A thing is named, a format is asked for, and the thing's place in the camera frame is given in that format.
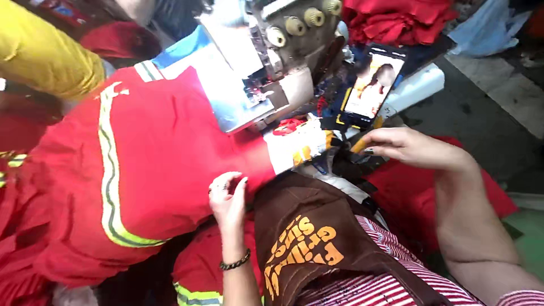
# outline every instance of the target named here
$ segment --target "hand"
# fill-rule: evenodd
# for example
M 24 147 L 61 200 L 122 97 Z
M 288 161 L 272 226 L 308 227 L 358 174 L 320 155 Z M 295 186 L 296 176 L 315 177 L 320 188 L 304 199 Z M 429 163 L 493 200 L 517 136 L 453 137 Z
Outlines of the hand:
M 377 128 L 362 137 L 365 154 L 387 156 L 428 169 L 459 171 L 477 167 L 463 149 L 407 127 Z
M 241 175 L 240 172 L 223 173 L 209 186 L 209 205 L 221 232 L 234 234 L 242 231 L 248 178 L 243 178 L 238 183 L 234 194 L 228 193 L 232 181 Z

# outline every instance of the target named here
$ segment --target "white plastic bag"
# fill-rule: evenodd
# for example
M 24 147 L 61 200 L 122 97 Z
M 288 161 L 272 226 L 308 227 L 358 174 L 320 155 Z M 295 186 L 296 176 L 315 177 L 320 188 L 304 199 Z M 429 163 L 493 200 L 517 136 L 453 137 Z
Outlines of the white plastic bag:
M 487 0 L 467 21 L 448 36 L 458 45 L 449 54 L 472 57 L 492 55 L 517 45 L 514 38 L 531 11 L 514 15 L 508 0 Z

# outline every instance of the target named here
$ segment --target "bracelet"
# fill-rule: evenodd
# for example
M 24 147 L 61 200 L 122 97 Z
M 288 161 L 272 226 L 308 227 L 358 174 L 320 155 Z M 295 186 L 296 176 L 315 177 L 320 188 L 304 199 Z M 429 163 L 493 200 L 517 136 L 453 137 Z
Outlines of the bracelet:
M 237 262 L 235 262 L 233 264 L 230 264 L 230 265 L 227 265 L 224 261 L 221 260 L 221 263 L 219 264 L 219 267 L 223 271 L 227 271 L 227 270 L 230 270 L 230 269 L 237 268 L 237 267 L 243 265 L 249 259 L 250 254 L 251 254 L 251 251 L 248 249 L 245 252 L 245 256 L 242 259 L 240 259 Z

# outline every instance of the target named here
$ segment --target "brown apron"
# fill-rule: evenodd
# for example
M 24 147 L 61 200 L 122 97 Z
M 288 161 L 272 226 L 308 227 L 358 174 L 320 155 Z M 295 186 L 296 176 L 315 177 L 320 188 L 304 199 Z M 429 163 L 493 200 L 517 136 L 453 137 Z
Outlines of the brown apron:
M 378 222 L 337 188 L 287 173 L 260 190 L 254 205 L 265 305 L 294 305 L 306 285 L 332 269 L 388 273 L 417 305 L 451 305 L 374 243 L 354 213 Z

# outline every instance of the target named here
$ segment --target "smartphone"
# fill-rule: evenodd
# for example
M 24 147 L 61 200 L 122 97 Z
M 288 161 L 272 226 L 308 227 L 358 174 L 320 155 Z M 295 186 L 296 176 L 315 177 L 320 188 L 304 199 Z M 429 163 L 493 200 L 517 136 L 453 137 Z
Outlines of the smartphone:
M 400 69 L 406 61 L 406 51 L 371 44 L 364 49 L 362 60 L 354 66 L 355 83 L 348 88 L 337 122 L 367 129 L 376 119 Z

